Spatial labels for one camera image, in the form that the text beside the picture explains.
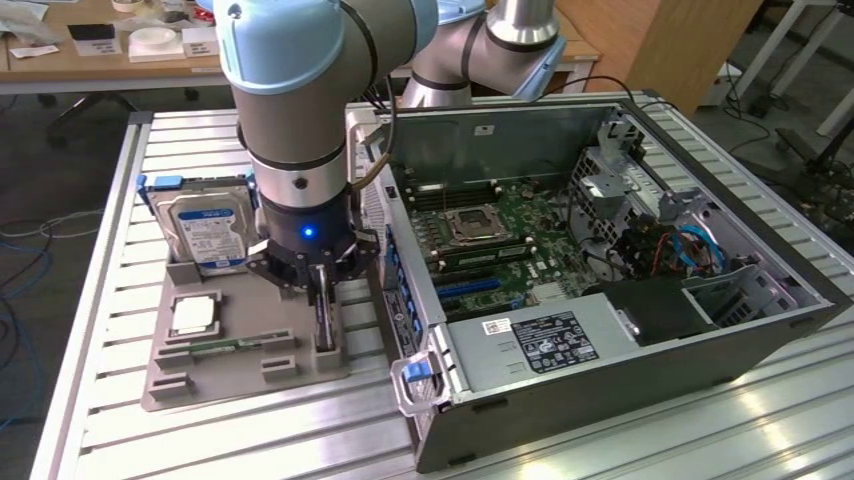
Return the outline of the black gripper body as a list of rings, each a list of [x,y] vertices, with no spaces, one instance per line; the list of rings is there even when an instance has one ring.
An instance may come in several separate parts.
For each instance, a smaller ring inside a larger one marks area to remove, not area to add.
[[[325,204],[295,208],[261,196],[269,231],[269,251],[283,261],[322,261],[329,252],[339,258],[355,243],[350,199],[337,195]]]

